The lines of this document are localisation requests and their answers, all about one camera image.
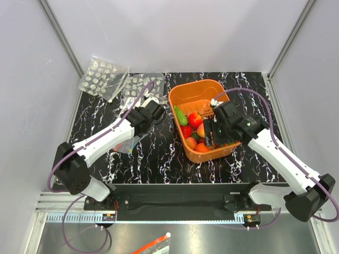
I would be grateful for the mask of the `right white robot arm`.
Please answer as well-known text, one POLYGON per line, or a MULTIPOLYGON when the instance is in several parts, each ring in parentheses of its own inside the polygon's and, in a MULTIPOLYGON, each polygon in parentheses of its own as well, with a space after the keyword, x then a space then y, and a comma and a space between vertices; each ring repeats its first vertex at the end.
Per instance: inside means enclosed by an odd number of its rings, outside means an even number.
POLYGON ((320 175, 298 159, 259 116, 243 116, 230 101, 212 99, 210 106, 214 116, 205 123, 206 142, 241 142, 263 157, 289 185, 250 184, 240 197, 242 207, 252 210, 266 204, 286 208, 297 220, 309 221, 328 201, 335 179, 330 174, 320 175))

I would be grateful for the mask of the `blue zipper clear bag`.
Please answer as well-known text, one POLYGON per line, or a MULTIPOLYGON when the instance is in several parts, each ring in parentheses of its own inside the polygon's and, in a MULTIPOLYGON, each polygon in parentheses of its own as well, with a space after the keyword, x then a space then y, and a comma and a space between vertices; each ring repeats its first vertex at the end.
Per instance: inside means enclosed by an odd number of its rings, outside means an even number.
POLYGON ((134 147, 147 136, 148 134, 143 134, 142 137, 135 136, 123 142, 123 145, 116 152, 130 154, 132 153, 134 147))

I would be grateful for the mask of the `peach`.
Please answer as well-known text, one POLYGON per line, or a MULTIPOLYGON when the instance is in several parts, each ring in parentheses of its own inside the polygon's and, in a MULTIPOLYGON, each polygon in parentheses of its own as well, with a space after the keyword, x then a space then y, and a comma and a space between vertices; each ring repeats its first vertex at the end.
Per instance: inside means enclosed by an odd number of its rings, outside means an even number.
POLYGON ((197 134, 201 138, 205 138, 205 130, 204 130, 204 124, 201 123, 197 128, 197 134))

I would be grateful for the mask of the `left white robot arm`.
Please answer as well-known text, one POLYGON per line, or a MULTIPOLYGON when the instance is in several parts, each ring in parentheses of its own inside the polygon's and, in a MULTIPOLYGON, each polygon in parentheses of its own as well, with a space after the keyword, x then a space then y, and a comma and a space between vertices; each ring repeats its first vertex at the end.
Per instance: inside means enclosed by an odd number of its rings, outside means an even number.
POLYGON ((133 148, 154 125, 162 122, 165 109, 155 98, 130 108, 122 117, 97 134, 75 144, 64 142, 57 148, 52 174, 72 194, 83 194, 104 209, 114 204, 114 189, 90 175, 89 168, 111 149, 133 148))

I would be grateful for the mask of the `orange plastic basket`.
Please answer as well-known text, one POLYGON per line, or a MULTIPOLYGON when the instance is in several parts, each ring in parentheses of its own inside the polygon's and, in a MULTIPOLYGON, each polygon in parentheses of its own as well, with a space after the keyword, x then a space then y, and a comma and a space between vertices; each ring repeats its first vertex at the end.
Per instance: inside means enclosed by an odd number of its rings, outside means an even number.
POLYGON ((201 163, 231 154, 240 142, 218 134, 218 123, 210 102, 228 102, 223 86, 205 79, 175 86, 168 95, 184 151, 191 162, 201 163))

